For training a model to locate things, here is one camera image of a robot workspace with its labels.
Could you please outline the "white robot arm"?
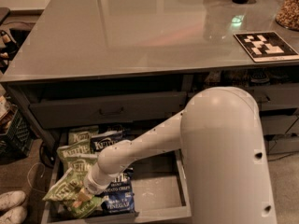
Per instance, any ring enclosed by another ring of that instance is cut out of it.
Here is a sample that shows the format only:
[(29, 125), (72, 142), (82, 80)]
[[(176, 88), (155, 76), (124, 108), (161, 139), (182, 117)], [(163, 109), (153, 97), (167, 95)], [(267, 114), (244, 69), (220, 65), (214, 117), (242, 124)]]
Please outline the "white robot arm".
[(259, 107), (246, 91), (200, 91), (185, 108), (134, 140), (104, 148), (84, 178), (102, 193), (130, 164), (178, 150), (190, 211), (177, 224), (278, 224)]

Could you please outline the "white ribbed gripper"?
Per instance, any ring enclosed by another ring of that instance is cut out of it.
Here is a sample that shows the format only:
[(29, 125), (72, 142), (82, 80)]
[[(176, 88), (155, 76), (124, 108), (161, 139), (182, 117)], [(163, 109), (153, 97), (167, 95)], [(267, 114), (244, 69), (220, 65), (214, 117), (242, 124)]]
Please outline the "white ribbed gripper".
[(101, 194), (116, 177), (117, 175), (106, 174), (100, 169), (91, 169), (84, 178), (84, 188), (79, 191), (78, 199), (82, 202), (89, 201), (92, 194)]

